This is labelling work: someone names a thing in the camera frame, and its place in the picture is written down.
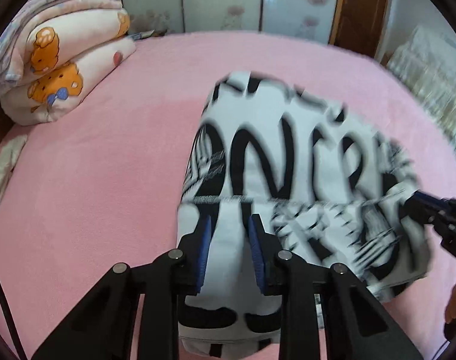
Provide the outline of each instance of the orange teddy bear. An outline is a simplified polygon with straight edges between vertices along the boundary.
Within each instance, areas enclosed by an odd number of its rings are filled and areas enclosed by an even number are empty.
[[[68,96],[78,96],[83,89],[83,78],[75,63],[66,62],[60,68],[52,71],[39,80],[34,81],[28,88],[28,97],[51,109],[55,100],[66,100]],[[34,112],[40,107],[32,107]]]
[[[45,74],[58,63],[59,37],[53,27],[41,28],[36,33],[31,54],[31,69],[34,74]]]
[[[116,35],[116,38],[119,38],[120,36],[127,33],[129,25],[130,25],[129,15],[127,15],[127,14],[118,12],[118,20],[119,20],[119,31],[118,31],[118,34]]]

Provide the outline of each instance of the bed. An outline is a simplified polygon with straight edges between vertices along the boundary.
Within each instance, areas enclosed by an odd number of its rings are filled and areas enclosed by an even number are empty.
[[[423,190],[456,197],[456,157],[410,93],[375,61],[249,32],[170,35],[137,51],[62,119],[28,134],[0,205],[0,280],[30,358],[116,262],[138,266],[176,244],[192,138],[213,83],[260,71],[342,101],[406,148]],[[456,260],[429,230],[433,267],[387,304],[425,358],[443,343]],[[0,333],[11,346],[0,309]],[[275,359],[271,345],[253,359]],[[199,359],[181,351],[181,359]]]

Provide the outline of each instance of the folded quilt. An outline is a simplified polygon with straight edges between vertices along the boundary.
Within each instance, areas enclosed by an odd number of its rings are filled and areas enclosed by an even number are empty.
[[[121,0],[29,0],[0,37],[0,97],[9,89],[20,85],[23,80],[25,64],[31,57],[30,50],[36,46],[32,41],[32,32],[37,26],[61,15],[98,8],[121,9],[122,2]]]
[[[28,37],[18,85],[31,83],[83,51],[124,35],[128,28],[124,9],[89,9],[45,21]]]
[[[135,49],[127,36],[89,49],[34,82],[13,88],[1,98],[1,107],[23,126],[58,120]]]
[[[307,262],[346,264],[381,301],[399,294],[430,258],[404,208],[417,189],[401,147],[346,107],[260,74],[219,81],[178,209],[178,240],[208,217],[212,232],[201,292],[178,309],[186,349],[239,359],[279,339],[281,297],[256,285],[252,214]]]

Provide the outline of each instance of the metal screw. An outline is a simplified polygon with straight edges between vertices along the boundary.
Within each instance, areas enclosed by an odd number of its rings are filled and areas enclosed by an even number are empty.
[[[183,257],[183,251],[180,250],[180,249],[171,249],[171,250],[168,252],[168,257],[169,257],[170,259],[178,260],[178,259],[180,259],[181,257]]]
[[[335,272],[339,273],[340,275],[345,274],[348,272],[348,267],[340,262],[336,262],[332,265]]]
[[[123,272],[126,271],[126,269],[128,269],[128,266],[123,262],[122,263],[119,262],[118,264],[115,264],[113,266],[113,272],[116,274],[122,274]]]
[[[280,250],[278,252],[278,257],[282,260],[288,261],[291,260],[291,257],[293,257],[293,254],[289,250]]]

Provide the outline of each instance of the wooden door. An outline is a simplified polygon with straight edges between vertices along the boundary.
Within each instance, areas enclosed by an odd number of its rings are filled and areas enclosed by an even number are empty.
[[[331,44],[374,57],[380,41],[388,0],[340,0]]]

